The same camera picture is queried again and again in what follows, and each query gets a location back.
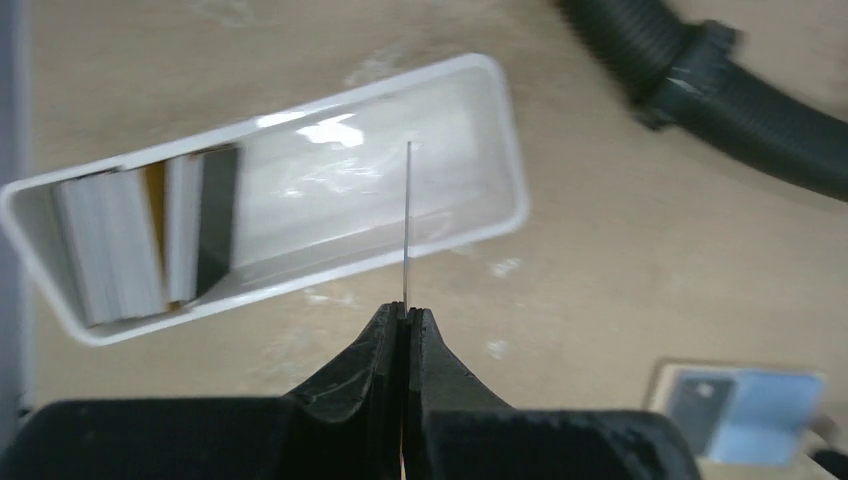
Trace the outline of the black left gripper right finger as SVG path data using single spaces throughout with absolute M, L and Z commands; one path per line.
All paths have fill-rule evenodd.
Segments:
M 409 313 L 402 458 L 409 479 L 698 479 L 681 433 L 642 410 L 509 405 L 444 342 L 433 313 Z

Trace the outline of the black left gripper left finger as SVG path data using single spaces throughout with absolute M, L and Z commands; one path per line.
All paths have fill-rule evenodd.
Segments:
M 403 328 L 377 309 L 347 348 L 280 397 L 67 400 L 2 453 L 5 479 L 397 479 Z

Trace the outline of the grey credit card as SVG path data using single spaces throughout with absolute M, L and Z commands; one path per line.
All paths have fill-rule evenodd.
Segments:
M 409 315 L 409 246 L 411 226 L 411 188 L 412 188 L 412 141 L 406 142 L 405 156 L 405 188 L 404 188 L 404 218 L 403 218 L 403 259 L 402 259 L 402 304 L 403 318 Z
M 694 454 L 708 455 L 735 389 L 736 381 L 729 374 L 683 371 L 676 376 L 664 413 Z

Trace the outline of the beige card holder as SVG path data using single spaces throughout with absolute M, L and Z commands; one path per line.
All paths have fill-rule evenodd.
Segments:
M 846 453 L 847 404 L 827 401 L 824 370 L 797 362 L 666 357 L 652 371 L 642 408 L 665 415 L 672 383 L 683 371 L 715 371 L 736 381 L 708 455 L 692 452 L 704 478 L 831 478 L 813 456 Z

